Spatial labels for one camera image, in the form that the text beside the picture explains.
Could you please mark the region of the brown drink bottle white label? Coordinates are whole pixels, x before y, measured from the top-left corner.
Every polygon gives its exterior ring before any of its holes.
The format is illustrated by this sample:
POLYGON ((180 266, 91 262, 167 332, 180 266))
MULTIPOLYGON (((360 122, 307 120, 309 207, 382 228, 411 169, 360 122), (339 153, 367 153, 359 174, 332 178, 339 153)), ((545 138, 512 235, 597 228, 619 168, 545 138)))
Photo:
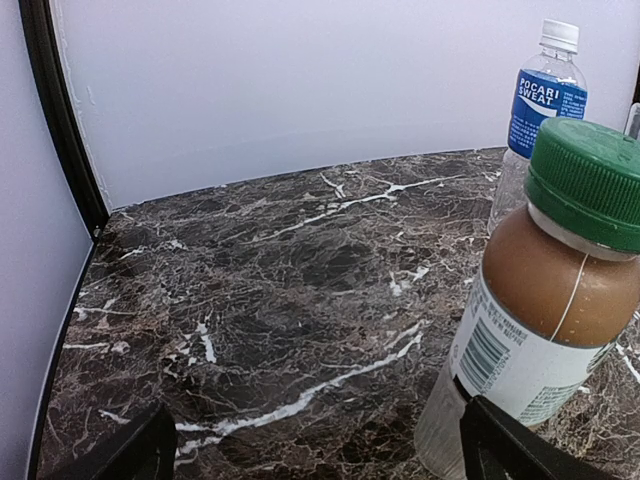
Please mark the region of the brown drink bottle white label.
POLYGON ((490 236, 415 430, 420 462, 440 479, 466 475, 459 423, 471 398, 527 427, 543 423, 606 357, 639 304, 639 252, 592 243, 525 199, 490 236))

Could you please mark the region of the black left corner post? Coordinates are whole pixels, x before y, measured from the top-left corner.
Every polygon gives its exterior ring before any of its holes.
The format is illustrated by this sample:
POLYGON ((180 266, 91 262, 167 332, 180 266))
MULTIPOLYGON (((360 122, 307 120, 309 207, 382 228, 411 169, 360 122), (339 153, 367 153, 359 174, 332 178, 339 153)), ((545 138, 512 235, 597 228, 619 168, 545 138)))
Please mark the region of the black left corner post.
POLYGON ((66 85, 51 3, 20 0, 29 60, 50 136, 84 225, 96 242, 109 219, 66 85))

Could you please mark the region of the clear unlabelled bottle white cap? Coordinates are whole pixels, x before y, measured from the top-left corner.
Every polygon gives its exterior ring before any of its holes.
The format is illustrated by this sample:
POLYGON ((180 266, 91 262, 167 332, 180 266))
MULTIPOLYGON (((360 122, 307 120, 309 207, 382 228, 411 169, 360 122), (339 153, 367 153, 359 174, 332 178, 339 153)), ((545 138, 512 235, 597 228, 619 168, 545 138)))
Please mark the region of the clear unlabelled bottle white cap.
POLYGON ((624 134, 635 139, 640 139, 640 103, 636 102, 631 105, 629 115, 626 121, 624 134))

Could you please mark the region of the green bottle cap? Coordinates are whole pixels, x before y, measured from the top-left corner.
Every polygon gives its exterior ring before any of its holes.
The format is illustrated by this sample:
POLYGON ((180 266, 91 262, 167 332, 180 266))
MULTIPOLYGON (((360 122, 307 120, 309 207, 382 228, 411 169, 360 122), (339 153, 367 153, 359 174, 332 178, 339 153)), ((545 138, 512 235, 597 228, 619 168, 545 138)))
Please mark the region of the green bottle cap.
POLYGON ((573 118, 544 120, 524 191, 564 229, 599 245, 639 252, 639 142, 573 118))

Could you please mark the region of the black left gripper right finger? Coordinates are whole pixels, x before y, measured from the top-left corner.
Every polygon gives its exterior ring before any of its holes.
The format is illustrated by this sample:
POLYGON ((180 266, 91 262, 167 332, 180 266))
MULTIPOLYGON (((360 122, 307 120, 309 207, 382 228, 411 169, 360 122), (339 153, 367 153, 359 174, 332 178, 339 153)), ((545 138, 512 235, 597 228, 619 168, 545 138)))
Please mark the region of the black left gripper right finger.
POLYGON ((468 479, 612 478, 553 447, 483 396, 467 403, 460 434, 468 479))

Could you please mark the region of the Pocari Sweat clear bottle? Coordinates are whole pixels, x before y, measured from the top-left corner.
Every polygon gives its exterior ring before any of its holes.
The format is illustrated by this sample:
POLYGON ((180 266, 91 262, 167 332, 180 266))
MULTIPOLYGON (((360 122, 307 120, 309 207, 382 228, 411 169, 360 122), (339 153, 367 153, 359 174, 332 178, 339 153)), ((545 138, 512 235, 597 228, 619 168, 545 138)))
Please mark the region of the Pocari Sweat clear bottle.
POLYGON ((488 219, 489 231, 526 203, 523 182, 542 122, 556 117, 582 119, 585 114, 587 82, 574 63, 579 27, 546 19, 539 45, 540 53, 524 62, 517 76, 507 150, 488 219))

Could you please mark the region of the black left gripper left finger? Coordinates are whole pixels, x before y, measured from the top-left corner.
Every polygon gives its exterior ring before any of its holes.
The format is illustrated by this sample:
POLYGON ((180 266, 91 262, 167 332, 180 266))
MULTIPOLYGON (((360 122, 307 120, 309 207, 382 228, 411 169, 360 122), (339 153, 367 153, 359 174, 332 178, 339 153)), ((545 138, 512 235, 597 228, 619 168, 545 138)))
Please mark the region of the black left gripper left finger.
POLYGON ((172 479, 174 419, 154 402, 89 453, 58 470, 59 479, 172 479))

